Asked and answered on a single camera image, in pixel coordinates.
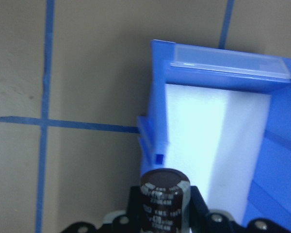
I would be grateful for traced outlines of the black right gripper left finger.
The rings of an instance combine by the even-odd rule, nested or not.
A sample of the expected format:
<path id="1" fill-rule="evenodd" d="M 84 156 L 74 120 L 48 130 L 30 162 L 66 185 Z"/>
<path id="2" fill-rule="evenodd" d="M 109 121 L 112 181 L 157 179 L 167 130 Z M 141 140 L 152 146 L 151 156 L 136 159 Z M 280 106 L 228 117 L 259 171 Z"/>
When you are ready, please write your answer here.
<path id="1" fill-rule="evenodd" d="M 142 206 L 140 199 L 140 187 L 132 186 L 129 191 L 129 200 L 126 210 L 126 216 L 129 219 L 128 232 L 129 233 L 139 233 L 142 224 Z"/>

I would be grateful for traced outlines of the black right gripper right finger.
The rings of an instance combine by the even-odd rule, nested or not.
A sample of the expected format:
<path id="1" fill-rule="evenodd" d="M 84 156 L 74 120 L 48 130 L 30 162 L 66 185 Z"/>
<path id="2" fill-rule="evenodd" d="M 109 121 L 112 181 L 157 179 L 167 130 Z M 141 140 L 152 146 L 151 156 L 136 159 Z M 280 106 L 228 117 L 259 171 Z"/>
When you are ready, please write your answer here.
<path id="1" fill-rule="evenodd" d="M 193 233 L 211 233 L 210 211 L 197 186 L 190 187 L 189 227 Z"/>

